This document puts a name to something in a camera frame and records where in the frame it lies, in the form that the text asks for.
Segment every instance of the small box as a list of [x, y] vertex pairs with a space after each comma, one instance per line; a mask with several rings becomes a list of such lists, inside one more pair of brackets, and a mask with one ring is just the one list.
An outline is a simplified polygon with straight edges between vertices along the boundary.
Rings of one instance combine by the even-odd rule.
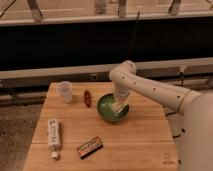
[[91, 141], [87, 142], [86, 144], [80, 146], [77, 148], [78, 154], [81, 159], [84, 159], [88, 155], [92, 154], [96, 150], [103, 147], [103, 144], [101, 142], [101, 139], [99, 137], [96, 137], [92, 139]]

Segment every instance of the wooden tabletop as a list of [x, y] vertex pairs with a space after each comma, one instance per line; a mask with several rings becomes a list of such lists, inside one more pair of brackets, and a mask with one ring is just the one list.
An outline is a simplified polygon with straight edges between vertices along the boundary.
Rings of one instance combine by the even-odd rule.
[[[113, 90], [112, 83], [73, 83], [73, 101], [65, 104], [50, 85], [24, 171], [176, 171], [177, 154], [162, 107], [131, 92], [130, 111], [116, 124], [102, 120], [99, 98]], [[92, 107], [84, 103], [84, 91]], [[62, 127], [60, 160], [50, 158], [47, 121], [58, 118]], [[99, 136], [104, 148], [81, 160], [77, 147]]]

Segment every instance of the green bowl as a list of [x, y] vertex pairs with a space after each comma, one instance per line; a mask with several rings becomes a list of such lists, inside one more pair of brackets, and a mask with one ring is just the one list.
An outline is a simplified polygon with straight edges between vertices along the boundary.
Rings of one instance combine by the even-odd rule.
[[124, 119], [124, 117], [129, 112], [129, 105], [126, 105], [122, 111], [118, 113], [118, 116], [114, 114], [114, 111], [111, 109], [110, 104], [114, 103], [115, 99], [113, 94], [106, 94], [101, 97], [98, 101], [97, 108], [98, 112], [102, 119], [109, 122], [118, 122]]

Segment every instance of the shelf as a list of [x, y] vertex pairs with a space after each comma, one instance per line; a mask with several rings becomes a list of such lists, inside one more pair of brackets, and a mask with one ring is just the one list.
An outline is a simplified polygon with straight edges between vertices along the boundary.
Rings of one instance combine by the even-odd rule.
[[[105, 2], [103, 14], [97, 14], [97, 1]], [[5, 2], [0, 1], [0, 9]], [[125, 18], [118, 16], [119, 5], [111, 0], [37, 0], [37, 3], [43, 15], [41, 22], [33, 20], [26, 0], [17, 0], [0, 18], [0, 26], [135, 20], [138, 11], [141, 20], [213, 16], [207, 0], [182, 0], [176, 16], [168, 13], [172, 0], [127, 0]]]

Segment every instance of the speckled floor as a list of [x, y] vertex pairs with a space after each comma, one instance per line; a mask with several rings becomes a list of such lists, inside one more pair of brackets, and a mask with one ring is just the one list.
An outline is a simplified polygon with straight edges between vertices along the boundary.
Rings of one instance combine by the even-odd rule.
[[21, 171], [42, 105], [0, 108], [0, 171]]

